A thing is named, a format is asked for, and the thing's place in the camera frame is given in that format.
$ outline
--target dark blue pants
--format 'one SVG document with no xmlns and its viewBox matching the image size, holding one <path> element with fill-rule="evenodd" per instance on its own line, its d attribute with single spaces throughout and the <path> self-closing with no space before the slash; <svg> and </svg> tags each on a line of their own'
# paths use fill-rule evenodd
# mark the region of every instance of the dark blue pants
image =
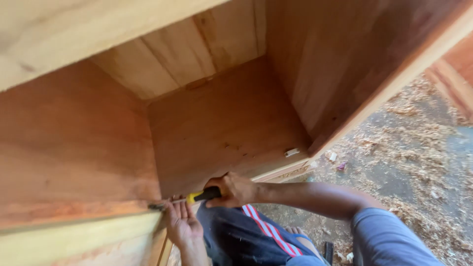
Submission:
<svg viewBox="0 0 473 266">
<path fill-rule="evenodd" d="M 315 256 L 280 225 L 260 212 L 257 214 L 277 229 L 286 243 L 297 247 L 303 255 Z M 207 255 L 214 266 L 280 266 L 291 258 L 273 237 L 264 233 L 261 224 L 245 215 L 242 208 L 207 208 L 203 202 L 197 211 L 197 219 L 204 228 Z"/>
</svg>

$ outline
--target wooden cabinet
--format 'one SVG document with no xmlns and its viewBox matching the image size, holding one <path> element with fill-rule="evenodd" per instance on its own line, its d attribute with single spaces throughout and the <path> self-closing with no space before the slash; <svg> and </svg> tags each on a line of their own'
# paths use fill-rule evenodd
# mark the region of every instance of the wooden cabinet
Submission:
<svg viewBox="0 0 473 266">
<path fill-rule="evenodd" d="M 147 203 L 310 169 L 473 29 L 460 0 L 0 5 L 2 265 L 155 266 Z"/>
</svg>

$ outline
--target red and white stripe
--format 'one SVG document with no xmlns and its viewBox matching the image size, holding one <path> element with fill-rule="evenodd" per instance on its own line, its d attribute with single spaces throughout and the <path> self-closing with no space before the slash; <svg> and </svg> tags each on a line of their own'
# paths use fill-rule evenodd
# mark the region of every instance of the red and white stripe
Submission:
<svg viewBox="0 0 473 266">
<path fill-rule="evenodd" d="M 298 249 L 296 246 L 284 241 L 282 239 L 281 234 L 279 234 L 279 231 L 277 228 L 275 228 L 273 225 L 270 223 L 267 223 L 263 220 L 260 219 L 260 216 L 258 215 L 258 212 L 251 206 L 250 204 L 244 205 L 241 207 L 243 210 L 243 213 L 248 216 L 253 218 L 255 220 L 256 224 L 258 227 L 263 231 L 263 233 L 268 236 L 272 237 L 274 241 L 284 250 L 286 253 L 289 254 L 291 257 L 296 257 L 296 256 L 301 256 L 302 251 Z"/>
</svg>

